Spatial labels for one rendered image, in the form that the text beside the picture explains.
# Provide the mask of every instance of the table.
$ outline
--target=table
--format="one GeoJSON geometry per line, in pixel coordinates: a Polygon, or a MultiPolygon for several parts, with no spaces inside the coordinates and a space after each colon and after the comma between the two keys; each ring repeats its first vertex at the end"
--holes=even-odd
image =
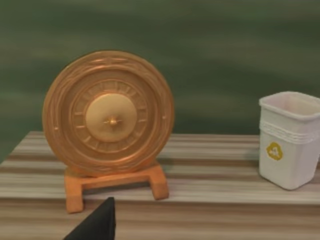
{"type": "Polygon", "coordinates": [[[107,197],[117,240],[318,240],[320,171],[286,191],[258,174],[256,135],[173,134],[159,154],[170,198],[146,183],[85,192],[65,211],[64,169],[42,132],[30,132],[0,165],[0,239],[61,240],[107,197]]]}

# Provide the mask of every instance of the green wall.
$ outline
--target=green wall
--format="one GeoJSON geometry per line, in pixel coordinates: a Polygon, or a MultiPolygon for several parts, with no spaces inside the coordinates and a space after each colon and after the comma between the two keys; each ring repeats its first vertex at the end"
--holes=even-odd
{"type": "Polygon", "coordinates": [[[176,133],[257,134],[259,98],[320,97],[319,28],[319,0],[2,0],[0,157],[41,130],[62,68],[103,49],[163,73],[176,133]]]}

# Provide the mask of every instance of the yellow logo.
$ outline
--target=yellow logo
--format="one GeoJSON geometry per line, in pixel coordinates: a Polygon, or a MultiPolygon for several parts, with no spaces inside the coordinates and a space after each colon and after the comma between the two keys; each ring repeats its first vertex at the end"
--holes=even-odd
{"type": "Polygon", "coordinates": [[[279,161],[284,156],[284,153],[281,150],[281,147],[278,143],[272,142],[270,145],[266,148],[266,153],[269,155],[270,158],[279,161]]]}

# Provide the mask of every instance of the golden disc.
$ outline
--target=golden disc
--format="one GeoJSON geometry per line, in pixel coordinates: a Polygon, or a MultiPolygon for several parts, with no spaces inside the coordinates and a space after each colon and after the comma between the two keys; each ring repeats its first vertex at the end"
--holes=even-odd
{"type": "Polygon", "coordinates": [[[68,65],[44,100],[42,124],[55,155],[92,177],[136,171],[166,144],[174,102],[161,73],[122,51],[99,51],[68,65]]]}

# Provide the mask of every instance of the trash can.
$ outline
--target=trash can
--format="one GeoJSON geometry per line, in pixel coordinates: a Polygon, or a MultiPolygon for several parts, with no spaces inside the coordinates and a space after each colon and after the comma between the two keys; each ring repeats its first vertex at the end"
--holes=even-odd
{"type": "Polygon", "coordinates": [[[294,190],[315,175],[320,155],[320,98],[280,92],[259,100],[259,173],[294,190]]]}

